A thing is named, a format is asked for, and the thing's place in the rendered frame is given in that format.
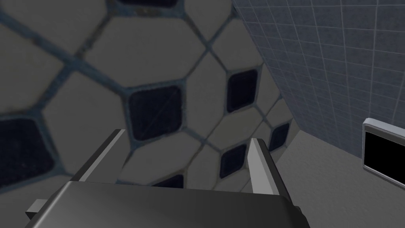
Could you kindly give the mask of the grey framed black appliance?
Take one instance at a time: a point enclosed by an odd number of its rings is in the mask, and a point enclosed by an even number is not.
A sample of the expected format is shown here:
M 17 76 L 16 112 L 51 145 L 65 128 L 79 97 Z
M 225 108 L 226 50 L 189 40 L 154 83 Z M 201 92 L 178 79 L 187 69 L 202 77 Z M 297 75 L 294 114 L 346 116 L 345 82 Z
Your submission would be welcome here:
M 405 124 L 366 118 L 362 124 L 362 167 L 405 190 Z

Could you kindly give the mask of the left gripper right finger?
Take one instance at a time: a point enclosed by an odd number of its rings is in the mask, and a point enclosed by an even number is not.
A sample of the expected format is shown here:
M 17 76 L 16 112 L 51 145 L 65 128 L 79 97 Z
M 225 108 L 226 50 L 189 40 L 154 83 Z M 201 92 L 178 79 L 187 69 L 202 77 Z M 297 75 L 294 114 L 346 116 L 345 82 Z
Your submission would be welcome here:
M 263 139 L 251 139 L 247 161 L 253 193 L 279 195 L 291 199 Z

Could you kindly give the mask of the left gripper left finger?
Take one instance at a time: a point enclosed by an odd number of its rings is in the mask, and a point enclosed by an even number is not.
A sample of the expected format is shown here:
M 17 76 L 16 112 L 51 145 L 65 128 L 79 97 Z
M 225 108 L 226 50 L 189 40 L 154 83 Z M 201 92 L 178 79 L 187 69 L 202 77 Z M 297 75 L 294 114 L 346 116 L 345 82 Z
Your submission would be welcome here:
M 115 129 L 71 180 L 115 184 L 129 152 L 126 130 Z

